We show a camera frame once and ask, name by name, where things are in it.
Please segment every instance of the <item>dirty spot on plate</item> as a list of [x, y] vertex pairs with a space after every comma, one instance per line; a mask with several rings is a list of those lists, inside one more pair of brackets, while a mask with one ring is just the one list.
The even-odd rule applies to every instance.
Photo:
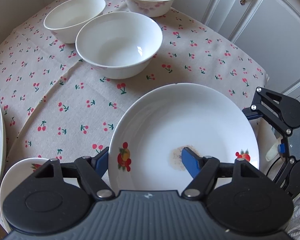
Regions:
[[170, 153], [169, 153], [169, 165], [177, 171], [185, 171], [186, 167], [182, 164], [182, 160], [181, 160], [181, 151], [184, 147], [189, 147], [195, 154], [197, 154], [198, 156], [201, 156], [199, 154], [199, 152], [192, 146], [192, 145], [184, 145], [184, 146], [180, 146], [176, 149], [173, 149]]

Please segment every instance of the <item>table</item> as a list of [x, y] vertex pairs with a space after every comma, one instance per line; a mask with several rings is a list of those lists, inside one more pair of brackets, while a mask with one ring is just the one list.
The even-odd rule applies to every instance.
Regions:
[[[0, 45], [5, 172], [29, 157], [72, 162], [83, 155], [95, 156], [109, 145], [129, 106], [154, 88], [198, 83], [244, 108], [251, 105], [256, 87], [264, 87], [268, 79], [241, 49], [174, 9], [154, 18], [163, 43], [148, 67], [126, 80], [108, 79], [79, 57], [74, 44], [61, 43], [43, 27], [45, 16], [65, 1], [43, 8]], [[128, 11], [125, 0], [105, 1], [104, 13]], [[251, 125], [257, 133], [257, 121]], [[109, 184], [107, 174], [103, 179]]]

